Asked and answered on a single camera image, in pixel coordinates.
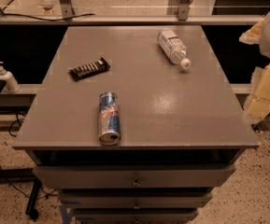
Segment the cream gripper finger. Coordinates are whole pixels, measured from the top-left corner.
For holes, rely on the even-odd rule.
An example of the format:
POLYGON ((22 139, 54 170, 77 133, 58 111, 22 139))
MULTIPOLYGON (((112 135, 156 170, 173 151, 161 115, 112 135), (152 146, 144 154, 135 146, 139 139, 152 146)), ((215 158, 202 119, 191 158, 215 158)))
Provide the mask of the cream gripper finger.
POLYGON ((239 41, 247 45, 259 45, 261 41, 262 27, 263 21, 258 21, 239 37, 239 41))
POLYGON ((258 124, 270 113, 270 64, 265 68, 255 68, 243 109, 243 119, 247 124, 258 124))

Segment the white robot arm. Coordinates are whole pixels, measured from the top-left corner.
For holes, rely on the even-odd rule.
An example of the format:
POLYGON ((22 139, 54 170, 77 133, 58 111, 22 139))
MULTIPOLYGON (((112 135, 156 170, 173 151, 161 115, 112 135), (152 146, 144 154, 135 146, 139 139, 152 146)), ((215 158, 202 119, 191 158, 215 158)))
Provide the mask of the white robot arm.
MULTIPOLYGON (((257 44, 260 53, 270 59, 270 11, 263 21, 258 21, 243 33, 239 41, 248 45, 257 44)), ((244 120, 250 125, 259 123, 270 113, 270 64, 265 68, 255 68, 243 109, 244 120)))

